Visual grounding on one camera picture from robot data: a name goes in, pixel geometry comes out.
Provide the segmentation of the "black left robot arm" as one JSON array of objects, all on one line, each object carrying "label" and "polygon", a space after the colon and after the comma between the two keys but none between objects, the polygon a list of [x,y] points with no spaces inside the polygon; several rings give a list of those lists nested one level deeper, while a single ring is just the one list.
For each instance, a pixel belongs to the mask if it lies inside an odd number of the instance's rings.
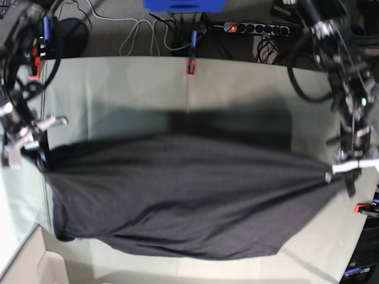
[{"label": "black left robot arm", "polygon": [[[341,175],[349,196],[355,195],[355,181],[362,169],[378,167],[371,137],[374,126],[370,112],[378,102],[378,83],[351,32],[349,13],[342,1],[284,1],[303,24],[303,35],[290,51],[287,72],[290,82],[303,100],[322,103],[332,100],[331,110],[341,116],[336,137],[327,141],[338,144],[333,175]],[[331,91],[321,97],[307,96],[297,83],[293,66],[300,47],[311,41],[314,58],[327,73]]]}]

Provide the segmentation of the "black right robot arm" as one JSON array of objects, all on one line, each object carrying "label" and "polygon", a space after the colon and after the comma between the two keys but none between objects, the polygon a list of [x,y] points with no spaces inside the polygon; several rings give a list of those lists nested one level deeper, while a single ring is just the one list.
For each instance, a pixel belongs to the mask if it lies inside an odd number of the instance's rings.
[{"label": "black right robot arm", "polygon": [[55,16],[60,4],[17,1],[1,19],[3,168],[21,167],[23,157],[44,156],[47,130],[68,124],[65,116],[42,119],[29,106],[50,86],[63,58],[63,36]]}]

